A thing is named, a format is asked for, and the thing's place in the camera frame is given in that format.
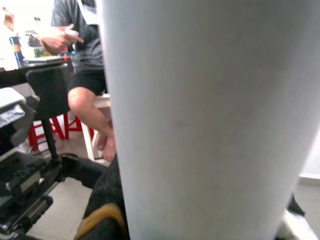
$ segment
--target gray t-shirt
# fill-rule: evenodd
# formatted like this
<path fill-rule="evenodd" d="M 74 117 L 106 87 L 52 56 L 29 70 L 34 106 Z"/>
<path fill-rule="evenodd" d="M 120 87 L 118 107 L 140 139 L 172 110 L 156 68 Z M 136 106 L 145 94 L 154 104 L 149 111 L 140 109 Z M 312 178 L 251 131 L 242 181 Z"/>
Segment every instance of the gray t-shirt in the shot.
<path fill-rule="evenodd" d="M 85 0 L 84 4 L 93 7 L 94 0 Z M 75 57 L 73 66 L 75 71 L 101 70 L 104 68 L 103 52 L 101 47 L 99 29 L 96 25 L 87 25 L 77 0 L 54 0 L 51 25 L 67 26 L 74 24 L 74 30 L 84 43 L 75 44 Z"/>

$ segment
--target white tube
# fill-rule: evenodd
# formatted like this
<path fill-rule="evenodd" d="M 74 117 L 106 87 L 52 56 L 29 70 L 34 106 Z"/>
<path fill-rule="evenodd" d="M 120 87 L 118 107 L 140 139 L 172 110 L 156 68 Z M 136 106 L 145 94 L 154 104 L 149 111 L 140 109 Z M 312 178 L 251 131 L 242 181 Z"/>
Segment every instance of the white tube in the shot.
<path fill-rule="evenodd" d="M 320 122 L 320 1 L 98 7 L 131 239 L 272 240 Z"/>

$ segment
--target black shorts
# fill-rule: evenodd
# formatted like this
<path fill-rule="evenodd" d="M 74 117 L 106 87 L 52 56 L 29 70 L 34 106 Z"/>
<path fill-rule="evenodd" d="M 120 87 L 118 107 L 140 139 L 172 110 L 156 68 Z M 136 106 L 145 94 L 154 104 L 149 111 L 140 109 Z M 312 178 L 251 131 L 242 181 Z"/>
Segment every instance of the black shorts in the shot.
<path fill-rule="evenodd" d="M 74 75 L 70 81 L 68 90 L 76 87 L 83 87 L 95 95 L 101 95 L 107 92 L 105 71 L 101 70 L 80 70 Z"/>

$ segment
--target man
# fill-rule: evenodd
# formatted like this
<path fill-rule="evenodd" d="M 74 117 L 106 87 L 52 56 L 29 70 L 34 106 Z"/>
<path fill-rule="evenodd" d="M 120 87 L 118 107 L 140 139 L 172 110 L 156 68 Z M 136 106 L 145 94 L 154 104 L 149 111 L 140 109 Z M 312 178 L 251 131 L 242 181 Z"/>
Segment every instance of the man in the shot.
<path fill-rule="evenodd" d="M 54 0 L 53 27 L 40 35 L 40 42 L 53 55 L 75 43 L 75 76 L 69 85 L 69 107 L 83 123 L 99 131 L 98 149 L 111 162 L 116 154 L 111 120 L 94 106 L 96 95 L 106 90 L 99 29 L 85 19 L 84 12 L 95 7 L 95 0 Z M 79 36 L 68 34 L 71 29 L 79 32 Z"/>

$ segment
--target red stool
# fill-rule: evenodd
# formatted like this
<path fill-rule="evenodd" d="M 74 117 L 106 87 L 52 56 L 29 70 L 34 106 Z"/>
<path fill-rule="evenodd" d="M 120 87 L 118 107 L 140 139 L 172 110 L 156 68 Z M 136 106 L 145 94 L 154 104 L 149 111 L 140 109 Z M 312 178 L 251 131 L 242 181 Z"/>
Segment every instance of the red stool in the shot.
<path fill-rule="evenodd" d="M 57 133 L 59 135 L 59 138 L 61 140 L 65 139 L 65 136 L 62 132 L 61 126 L 59 124 L 59 121 L 57 119 L 57 117 L 53 117 L 51 118 L 52 122 L 50 121 L 50 128 L 53 134 Z M 30 147 L 33 147 L 33 150 L 39 150 L 39 146 L 38 146 L 38 139 L 41 139 L 45 136 L 44 133 L 37 135 L 36 134 L 36 128 L 40 128 L 42 127 L 42 124 L 37 124 L 34 125 L 32 124 L 30 130 L 29 130 L 29 145 Z"/>
<path fill-rule="evenodd" d="M 64 120 L 64 136 L 65 139 L 69 139 L 69 132 L 74 131 L 74 132 L 82 132 L 82 127 L 81 127 L 81 122 L 77 116 L 74 116 L 74 120 L 69 123 L 68 120 L 68 113 L 66 112 L 63 114 L 63 120 Z M 90 136 L 91 138 L 94 137 L 94 130 L 90 128 Z"/>

